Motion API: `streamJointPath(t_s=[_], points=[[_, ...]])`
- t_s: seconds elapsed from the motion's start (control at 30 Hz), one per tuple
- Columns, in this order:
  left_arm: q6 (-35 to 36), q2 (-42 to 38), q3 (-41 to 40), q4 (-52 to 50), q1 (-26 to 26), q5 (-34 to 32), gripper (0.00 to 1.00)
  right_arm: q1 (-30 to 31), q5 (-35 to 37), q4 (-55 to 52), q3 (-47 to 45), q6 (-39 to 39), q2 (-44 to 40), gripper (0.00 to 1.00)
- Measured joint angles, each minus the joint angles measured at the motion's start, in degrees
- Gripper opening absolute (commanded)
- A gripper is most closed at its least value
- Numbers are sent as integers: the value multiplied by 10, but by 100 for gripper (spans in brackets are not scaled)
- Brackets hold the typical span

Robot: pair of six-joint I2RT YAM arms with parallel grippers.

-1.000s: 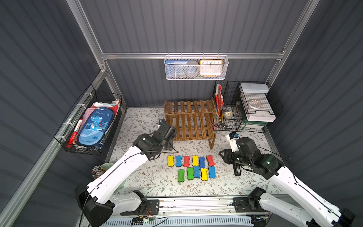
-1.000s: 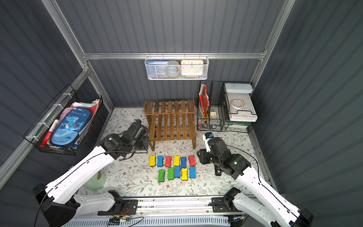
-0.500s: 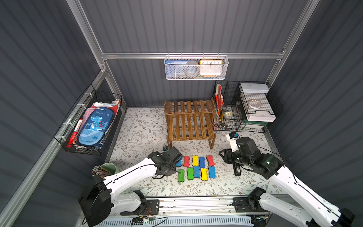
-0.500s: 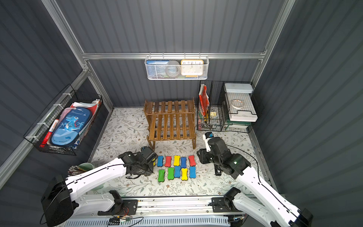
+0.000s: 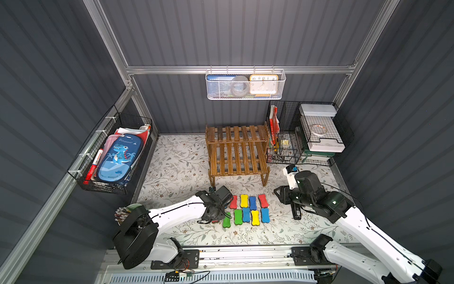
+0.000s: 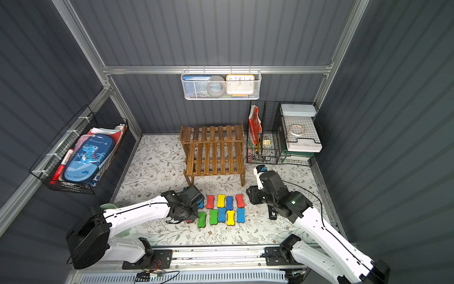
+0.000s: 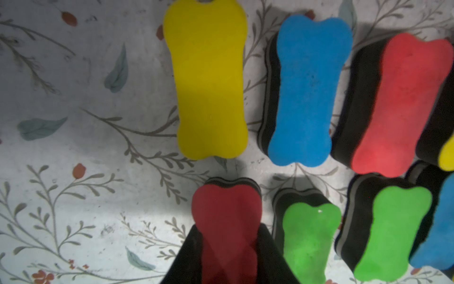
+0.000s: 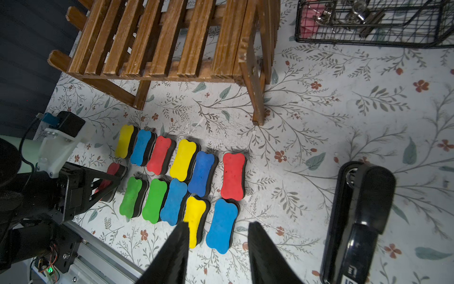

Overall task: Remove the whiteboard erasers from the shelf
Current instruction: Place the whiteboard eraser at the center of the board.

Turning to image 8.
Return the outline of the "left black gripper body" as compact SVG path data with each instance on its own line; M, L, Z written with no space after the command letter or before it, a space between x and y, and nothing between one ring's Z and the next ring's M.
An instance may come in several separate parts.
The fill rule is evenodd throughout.
M95 193L102 180L112 181ZM16 222L43 214L62 224L91 209L100 199L120 186L119 176L65 163L59 177L46 172L20 173L1 187L1 223Z

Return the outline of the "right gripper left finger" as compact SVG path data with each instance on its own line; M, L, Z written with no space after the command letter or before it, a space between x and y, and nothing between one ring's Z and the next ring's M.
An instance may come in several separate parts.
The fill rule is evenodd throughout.
M189 227L181 222L136 284L184 284L188 268Z

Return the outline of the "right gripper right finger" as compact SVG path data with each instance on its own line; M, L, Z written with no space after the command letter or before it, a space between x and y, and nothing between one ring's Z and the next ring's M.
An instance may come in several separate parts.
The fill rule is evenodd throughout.
M259 222L248 226L251 280L253 284L302 284Z

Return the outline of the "blue eraser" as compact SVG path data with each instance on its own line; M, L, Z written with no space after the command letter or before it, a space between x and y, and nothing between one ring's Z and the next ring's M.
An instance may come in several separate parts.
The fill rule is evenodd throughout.
M236 203L219 199L215 203L214 216L206 236L206 244L220 254L226 254L231 246L232 232L239 215Z
M218 164L218 158L212 153L200 151L196 155L192 178L188 184L188 191L198 197L205 197L210 193L212 176Z
M187 183L173 179L169 185L164 207L160 212L161 220L167 222L170 226L176 226L183 218L189 195Z
M152 131L140 130L130 158L131 164L146 166L150 160L156 139L157 135Z

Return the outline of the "green eraser bottom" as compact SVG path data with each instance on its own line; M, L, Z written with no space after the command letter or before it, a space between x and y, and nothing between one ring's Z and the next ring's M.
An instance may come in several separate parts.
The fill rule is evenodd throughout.
M153 179L150 182L148 197L142 211L145 221L157 224L160 221L160 212L165 203L168 191L168 183L161 179Z
M119 213L128 219L138 217L142 212L148 187L149 182L147 180L130 177L124 198L119 207Z

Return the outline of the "yellow eraser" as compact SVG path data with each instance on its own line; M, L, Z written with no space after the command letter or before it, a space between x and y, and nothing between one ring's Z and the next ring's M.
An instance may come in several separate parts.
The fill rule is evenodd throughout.
M195 248L203 239L205 221L210 210L210 202L197 196L190 196L186 201L183 221L189 227L189 248Z
M139 128L134 125L123 125L119 131L119 140L115 157L129 159L133 153Z
M190 176L192 164L199 151L199 145L195 142L183 139L179 142L175 160L169 171L173 179L185 182Z

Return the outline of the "red eraser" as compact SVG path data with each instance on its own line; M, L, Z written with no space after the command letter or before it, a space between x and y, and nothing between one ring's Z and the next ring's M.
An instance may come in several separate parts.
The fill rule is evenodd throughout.
M123 166L119 163L114 163L114 162L112 162L109 165L108 170L107 170L107 174L119 176L121 179L125 176L126 172L127 172L126 166ZM111 183L112 183L112 181L102 180L100 182L100 185L98 186L98 188L95 190L95 193L98 193L99 191L104 191L105 188L109 187ZM113 189L109 194L105 195L100 200L103 202L111 202L115 196L116 191L117 191L117 188Z
M173 139L158 136L150 160L146 165L147 171L158 176L165 175L175 148L176 142Z
M242 200L245 196L245 156L242 153L226 153L223 156L223 165L224 170L221 197L226 200Z

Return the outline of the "blue eraser top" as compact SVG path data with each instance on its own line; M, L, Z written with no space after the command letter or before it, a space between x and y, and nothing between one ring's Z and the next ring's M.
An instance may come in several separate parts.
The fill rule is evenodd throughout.
M196 155L192 178L188 184L188 191L198 197L205 197L210 193L212 176L218 164L218 158L212 153L200 151Z
M157 135L152 131L140 130L130 158L131 164L146 166L150 160L156 139Z

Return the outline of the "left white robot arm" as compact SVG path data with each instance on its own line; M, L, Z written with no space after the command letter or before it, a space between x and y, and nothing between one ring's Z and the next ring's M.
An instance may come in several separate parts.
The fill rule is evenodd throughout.
M65 163L56 178L34 170L20 173L22 156L1 140L1 272L32 257L69 271L82 238L65 222L112 197L127 168L113 163L107 172Z

